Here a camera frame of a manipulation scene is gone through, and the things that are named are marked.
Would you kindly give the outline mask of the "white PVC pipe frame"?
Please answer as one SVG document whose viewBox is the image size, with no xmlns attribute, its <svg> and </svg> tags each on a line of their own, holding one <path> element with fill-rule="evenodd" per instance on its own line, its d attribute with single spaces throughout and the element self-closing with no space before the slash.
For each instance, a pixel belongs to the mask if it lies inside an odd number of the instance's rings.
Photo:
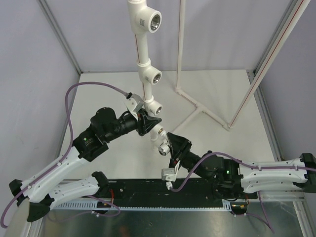
<svg viewBox="0 0 316 237">
<path fill-rule="evenodd" d="M 137 63 L 140 79 L 144 84 L 145 100 L 149 104 L 154 102 L 152 94 L 149 92 L 150 84 L 154 83 L 154 78 L 149 76 L 149 71 L 155 69 L 150 61 L 149 48 L 147 35 L 155 33 L 162 20 L 162 13 L 153 7 L 149 6 L 148 0 L 129 0 L 127 2 L 128 13 L 131 23 L 131 28 L 135 36 Z M 166 59 L 168 54 L 168 48 L 164 47 L 162 50 L 162 56 L 158 58 L 158 66 L 162 69 L 175 69 L 176 73 L 179 73 L 182 69 L 183 61 L 183 41 L 185 33 L 185 13 L 190 7 L 193 7 L 192 12 L 197 18 L 201 18 L 206 14 L 209 14 L 210 27 L 207 24 L 198 22 L 194 26 L 200 31 L 214 31 L 215 34 L 219 34 L 219 28 L 224 18 L 228 16 L 226 10 L 222 10 L 222 6 L 228 4 L 238 4 L 237 0 L 164 0 L 162 1 L 164 9 L 168 9 L 170 14 L 178 17 L 177 28 L 177 48 L 175 54 L 171 59 Z M 241 104 L 239 105 L 235 115 L 230 122 L 225 122 L 210 110 L 205 109 L 212 119 L 220 123 L 225 129 L 231 129 L 237 122 L 237 119 L 241 115 L 242 110 L 246 107 L 250 98 L 254 95 L 255 91 L 259 87 L 263 77 L 267 73 L 268 69 L 272 65 L 272 62 L 276 58 L 280 49 L 284 45 L 286 39 L 294 29 L 298 20 L 303 15 L 310 1 L 308 0 L 291 0 L 281 18 L 274 34 L 270 40 L 269 47 L 265 50 L 265 55 L 262 56 L 261 61 L 255 69 L 255 78 L 252 81 L 250 88 L 246 92 Z"/>
</svg>

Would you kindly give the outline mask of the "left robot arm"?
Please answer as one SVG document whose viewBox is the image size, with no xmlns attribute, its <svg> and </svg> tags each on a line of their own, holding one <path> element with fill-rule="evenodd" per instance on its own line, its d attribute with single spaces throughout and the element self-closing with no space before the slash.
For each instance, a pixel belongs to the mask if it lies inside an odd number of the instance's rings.
<svg viewBox="0 0 316 237">
<path fill-rule="evenodd" d="M 77 168 L 90 164 L 108 150 L 108 143 L 137 131 L 139 136 L 149 133 L 162 120 L 152 117 L 144 109 L 134 116 L 124 112 L 119 118 L 111 108 L 99 109 L 90 120 L 90 126 L 71 144 L 64 156 L 53 161 L 45 169 L 28 180 L 15 179 L 9 188 L 17 196 L 18 204 L 29 200 L 27 222 L 44 217 L 55 206 L 84 196 L 104 197 L 109 193 L 110 184 L 101 171 L 93 172 L 89 177 L 61 185 L 66 175 Z"/>
</svg>

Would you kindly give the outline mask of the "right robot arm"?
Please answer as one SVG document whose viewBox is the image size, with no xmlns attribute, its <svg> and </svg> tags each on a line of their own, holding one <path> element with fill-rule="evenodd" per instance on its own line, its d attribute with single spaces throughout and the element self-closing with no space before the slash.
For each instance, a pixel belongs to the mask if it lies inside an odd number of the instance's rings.
<svg viewBox="0 0 316 237">
<path fill-rule="evenodd" d="M 167 133 L 171 168 L 182 167 L 210 183 L 224 198 L 239 198 L 259 191 L 316 191 L 316 158 L 302 153 L 285 161 L 249 162 L 222 152 L 208 151 L 202 157 L 191 152 L 185 137 Z"/>
</svg>

